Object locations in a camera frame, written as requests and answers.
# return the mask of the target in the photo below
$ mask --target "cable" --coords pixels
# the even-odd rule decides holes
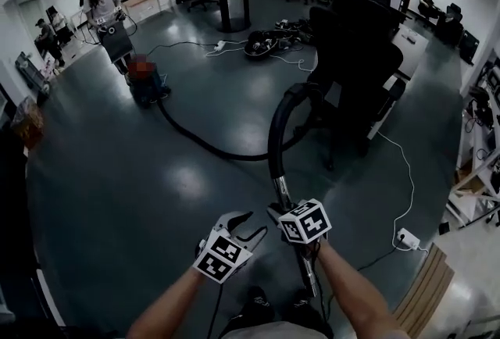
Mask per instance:
[[[480,157],[479,156],[479,152],[484,152],[484,157]],[[477,149],[477,152],[476,152],[476,157],[478,160],[480,161],[484,161],[485,159],[488,158],[488,156],[491,154],[491,152],[487,152],[486,150],[484,150],[483,148],[479,148]]]
[[[172,48],[173,46],[177,45],[182,45],[185,43],[191,43],[192,45],[198,45],[198,46],[217,46],[218,44],[204,44],[204,43],[196,43],[196,42],[190,42],[190,41],[184,41],[184,42],[177,42],[174,43],[173,45],[157,45],[155,46],[147,55],[151,55],[157,48]]]
[[[403,155],[403,159],[405,160],[405,163],[406,165],[408,166],[408,176],[409,176],[409,181],[412,183],[412,196],[411,196],[411,199],[410,199],[410,202],[409,202],[409,207],[408,209],[403,213],[401,214],[399,217],[395,218],[394,222],[393,222],[393,230],[392,230],[392,246],[397,248],[398,250],[401,250],[402,252],[409,252],[410,250],[412,250],[411,248],[399,248],[396,244],[394,244],[394,238],[396,236],[396,221],[398,219],[401,219],[403,218],[404,216],[406,216],[410,210],[412,209],[413,207],[413,194],[415,193],[415,184],[413,183],[413,179],[412,179],[412,167],[409,165],[409,162],[408,160],[406,159],[405,157],[405,152],[403,151],[403,148],[401,147],[401,145],[398,145],[396,142],[392,141],[391,139],[389,139],[387,136],[384,136],[383,134],[381,134],[380,132],[377,132],[381,137],[383,137],[386,141],[389,141],[391,142],[393,145],[395,146],[398,146],[399,147],[399,150],[401,150],[401,154]]]
[[[472,126],[470,127],[470,130],[468,130],[468,129],[467,129],[467,127],[469,126],[469,122],[470,122],[470,121],[473,121],[473,122],[472,122]],[[466,132],[467,132],[468,134],[470,134],[470,133],[472,132],[472,129],[474,128],[474,124],[475,124],[476,122],[477,122],[477,118],[476,118],[476,117],[472,117],[472,118],[470,118],[470,119],[466,122]]]
[[[132,17],[131,17],[131,16],[129,16],[129,15],[128,15],[128,14],[126,14],[125,12],[124,12],[123,14],[125,14],[125,16],[127,16],[127,17],[128,17],[128,19],[129,19],[130,21],[132,21],[132,23],[135,25],[135,30],[134,30],[134,32],[132,32],[130,35],[128,35],[128,37],[131,37],[132,35],[134,35],[134,34],[138,31],[138,25],[135,23],[135,21],[134,21],[134,20],[132,20]]]
[[[308,73],[311,73],[312,71],[314,71],[314,70],[307,70],[306,68],[302,68],[302,67],[301,67],[301,64],[302,64],[303,62],[305,62],[305,60],[303,60],[303,59],[300,59],[300,60],[298,60],[298,61],[287,61],[287,60],[283,59],[282,57],[280,57],[280,56],[278,56],[278,55],[270,55],[270,57],[273,57],[274,59],[280,59],[280,60],[283,60],[283,61],[284,61],[284,62],[286,62],[287,64],[297,64],[298,69],[299,69],[299,70],[301,70],[301,71],[306,71],[306,72],[308,72]]]
[[[212,321],[210,322],[209,333],[206,335],[207,339],[210,339],[210,336],[212,335],[213,324],[216,322],[217,312],[219,311],[220,298],[222,298],[223,288],[224,285],[221,284],[219,288],[219,297],[217,298],[216,307],[213,310]]]
[[[219,50],[214,50],[213,52],[205,54],[205,57],[217,57],[218,55],[223,55],[226,52],[237,52],[238,50],[244,50],[245,48],[228,48],[227,50],[224,50],[223,52],[217,53]]]
[[[182,135],[191,139],[194,143],[202,146],[205,150],[213,153],[214,155],[220,157],[221,159],[229,159],[229,160],[237,160],[237,161],[263,161],[269,158],[268,153],[264,153],[262,155],[236,155],[233,153],[228,153],[223,150],[219,150],[218,148],[212,146],[210,143],[205,142],[203,139],[193,134],[189,130],[183,128],[179,125],[165,110],[165,107],[162,102],[157,102],[160,112],[163,114],[165,119]],[[305,134],[309,131],[309,128],[312,125],[314,118],[313,113],[309,114],[307,121],[304,124],[303,129],[299,130],[298,134],[296,134],[292,139],[290,139],[287,143],[283,145],[283,151],[287,151],[292,146],[295,146],[299,143]]]

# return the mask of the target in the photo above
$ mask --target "black hose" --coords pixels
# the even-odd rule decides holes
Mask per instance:
[[[235,155],[233,153],[228,153],[225,152],[224,150],[220,150],[214,146],[212,146],[210,143],[205,142],[203,139],[200,137],[196,136],[186,128],[183,128],[181,125],[179,125],[171,116],[170,114],[165,110],[165,107],[163,106],[163,103],[158,100],[156,102],[158,104],[159,110],[162,112],[163,116],[165,119],[174,127],[180,134],[184,135],[185,137],[188,137],[191,139],[194,143],[202,146],[205,150],[208,150],[209,152],[213,153],[214,155],[220,157],[221,159],[228,159],[228,160],[237,160],[237,161],[263,161],[267,160],[269,158],[269,154],[265,153],[263,155]],[[311,122],[313,121],[313,113],[309,114],[309,117],[307,121],[305,122],[305,126],[303,129],[301,129],[298,134],[296,134],[290,141],[285,143],[283,145],[283,149],[280,150],[280,152],[286,152],[289,148],[292,146],[296,145],[299,143],[307,134],[309,131]]]
[[[283,136],[288,119],[294,109],[306,100],[312,92],[316,91],[321,94],[316,84],[294,84],[287,90],[281,100],[281,103],[278,105],[278,108],[273,116],[273,121],[271,122],[269,139],[267,141],[267,153],[270,155],[269,170],[272,179],[277,179],[284,175],[282,154],[287,150],[288,143],[283,145]],[[312,119],[313,112],[309,114],[308,126],[306,127],[306,130],[309,130],[309,125],[311,124]]]

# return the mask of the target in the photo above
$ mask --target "chair base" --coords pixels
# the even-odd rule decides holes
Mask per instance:
[[[217,5],[219,5],[219,2],[217,2],[215,0],[194,0],[193,2],[191,2],[189,7],[187,8],[187,12],[191,12],[191,9],[193,7],[196,7],[197,5],[202,5],[203,9],[205,11],[208,11],[208,9],[206,8],[206,5],[205,5],[206,3],[216,3]]]

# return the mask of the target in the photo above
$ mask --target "white cable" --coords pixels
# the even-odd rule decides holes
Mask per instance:
[[[418,247],[418,249],[422,252],[426,252],[427,255],[429,255],[429,251],[426,249],[426,248],[421,248],[420,246]]]
[[[214,55],[213,53],[217,53],[218,50],[214,50],[213,52],[205,54],[205,57],[217,57],[218,55],[223,55],[225,52],[237,52],[238,50],[243,50],[243,49],[244,48],[230,48],[230,49],[224,50],[223,52],[218,53],[216,55]]]
[[[391,142],[393,145],[396,145],[399,147],[399,150],[401,150],[401,154],[403,155],[403,159],[405,160],[405,163],[406,165],[408,166],[408,176],[409,176],[409,181],[412,183],[412,197],[411,197],[411,200],[409,202],[409,207],[408,209],[403,213],[401,214],[399,217],[397,217],[394,222],[392,223],[392,246],[394,248],[397,248],[398,250],[401,250],[402,252],[409,252],[410,250],[412,250],[411,248],[399,248],[395,243],[394,243],[394,239],[395,239],[395,236],[396,236],[396,221],[398,219],[401,219],[403,218],[404,216],[406,216],[410,210],[412,209],[413,207],[413,194],[415,193],[415,184],[413,183],[413,179],[412,179],[412,167],[409,165],[409,162],[408,160],[406,159],[405,157],[405,152],[403,151],[403,148],[401,147],[401,145],[398,145],[396,142],[392,141],[391,139],[389,139],[387,136],[381,134],[380,132],[377,132],[381,137],[383,137],[386,141],[389,141]],[[426,250],[426,249],[423,249],[423,248],[420,248],[420,246],[418,247],[419,250],[424,250],[427,252],[427,254],[429,254],[429,251]]]
[[[242,43],[247,43],[248,39],[246,41],[241,41],[241,42],[232,42],[232,41],[222,41],[225,43],[231,43],[232,45],[241,45]]]
[[[283,57],[280,57],[280,56],[278,56],[278,55],[270,55],[270,57],[273,57],[274,59],[280,59],[280,60],[283,60],[283,61],[284,61],[284,62],[286,62],[287,64],[297,64],[298,69],[299,69],[299,70],[301,70],[301,71],[306,71],[306,72],[308,72],[308,73],[311,73],[311,72],[313,71],[313,70],[307,70],[306,68],[302,68],[302,67],[301,67],[301,64],[302,64],[303,62],[305,62],[305,60],[303,60],[303,59],[300,59],[300,60],[298,60],[298,61],[287,61],[287,60],[285,60]]]

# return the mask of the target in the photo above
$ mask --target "concrete floor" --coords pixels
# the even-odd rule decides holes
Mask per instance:
[[[251,10],[252,30],[308,15],[301,2],[285,0],[251,0]],[[215,5],[191,13],[181,6],[144,22],[131,39],[138,53],[147,53],[158,44],[247,38],[248,32],[220,34],[214,29],[218,19]],[[210,50],[179,45],[153,53],[173,89],[167,110],[219,148],[265,152],[274,109],[307,74],[277,59],[248,61],[241,52],[207,59]],[[305,48],[285,58],[304,59],[308,68],[313,55],[313,48]],[[340,56],[332,53],[332,60]],[[459,71],[459,57],[432,38],[382,128],[403,146],[412,166],[414,209],[401,227],[422,246],[434,236],[452,184],[462,108]],[[290,132],[307,112],[296,112]],[[102,48],[58,77],[44,114],[45,139],[30,157],[27,190],[37,253],[66,324],[124,334],[193,263],[196,243],[225,212],[252,210],[249,228],[271,228],[266,206],[274,193],[266,162],[218,159],[180,136],[156,107],[138,108]],[[342,127],[335,134],[342,136]],[[313,131],[286,153],[288,184],[296,200],[323,202],[333,224],[331,244],[361,266],[391,248],[393,219],[409,205],[407,167],[399,150],[377,136],[364,159],[341,140],[337,168],[329,173],[323,166],[329,141],[329,132]],[[424,257],[397,252],[363,272],[395,308]],[[239,311],[249,284],[260,284],[277,309],[300,285],[292,250],[274,229],[224,286],[214,337]],[[217,292],[212,282],[202,288],[181,337],[206,335]],[[330,323],[339,338],[351,332],[336,305]]]

